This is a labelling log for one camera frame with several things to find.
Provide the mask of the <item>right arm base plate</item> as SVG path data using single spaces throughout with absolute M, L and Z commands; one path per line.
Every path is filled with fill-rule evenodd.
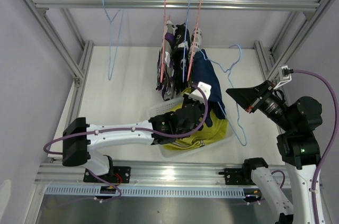
M 247 185 L 243 170 L 241 168 L 225 168 L 218 173 L 224 177 L 226 185 Z

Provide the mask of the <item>light blue wire hanger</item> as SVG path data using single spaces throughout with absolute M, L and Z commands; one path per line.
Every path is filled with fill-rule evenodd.
M 109 62 L 108 62 L 108 80 L 111 81 L 113 78 L 114 68 L 116 65 L 117 55 L 120 46 L 122 24 L 124 19 L 124 9 L 118 9 L 113 16 L 109 14 L 108 3 L 106 0 L 102 0 L 102 7 L 105 12 L 105 16 L 109 22 Z M 116 42 L 114 43 L 114 24 L 115 19 L 120 16 L 120 22 L 118 27 L 118 33 Z

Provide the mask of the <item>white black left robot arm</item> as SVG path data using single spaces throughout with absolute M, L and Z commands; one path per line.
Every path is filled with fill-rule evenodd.
M 207 116 L 205 101 L 185 95 L 182 105 L 148 120 L 119 126 L 98 126 L 87 123 L 85 117 L 75 119 L 63 132 L 62 164 L 83 166 L 102 182 L 113 179 L 112 158 L 99 149 L 122 145 L 165 145 L 189 137 L 203 127 Z

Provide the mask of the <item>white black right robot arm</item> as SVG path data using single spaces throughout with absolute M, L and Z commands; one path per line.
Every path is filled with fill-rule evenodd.
M 261 191 L 277 223 L 320 223 L 322 208 L 317 206 L 320 163 L 319 144 L 314 130 L 323 123 L 322 105 L 303 96 L 287 105 L 284 93 L 269 80 L 249 88 L 229 88 L 227 94 L 247 113 L 259 110 L 283 130 L 277 136 L 279 154 L 285 163 L 292 190 L 292 202 L 274 183 L 267 162 L 262 157 L 245 159 L 239 170 L 246 184 Z

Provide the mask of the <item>yellow trousers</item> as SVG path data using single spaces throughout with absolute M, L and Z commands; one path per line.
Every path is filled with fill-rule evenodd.
M 228 120 L 222 101 L 220 87 L 211 89 L 208 98 L 208 115 L 203 127 L 188 138 L 177 139 L 163 146 L 166 150 L 191 150 L 223 140 L 227 133 Z

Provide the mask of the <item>navy blue denim trousers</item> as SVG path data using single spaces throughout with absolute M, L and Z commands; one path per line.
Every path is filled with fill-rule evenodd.
M 212 112 L 214 112 L 218 119 L 225 120 L 225 105 L 222 101 L 220 83 L 204 49 L 196 52 L 194 55 L 192 81 L 194 83 L 203 82 L 211 86 L 208 98 L 208 115 L 205 120 L 206 125 L 208 127 L 212 126 Z

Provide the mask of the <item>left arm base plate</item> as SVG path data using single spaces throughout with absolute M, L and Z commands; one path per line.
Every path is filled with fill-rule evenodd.
M 130 181 L 131 167 L 129 166 L 114 166 L 111 173 L 99 176 L 99 178 L 115 184 L 128 184 Z M 83 177 L 85 183 L 100 183 L 101 181 L 95 178 L 88 169 L 85 170 Z

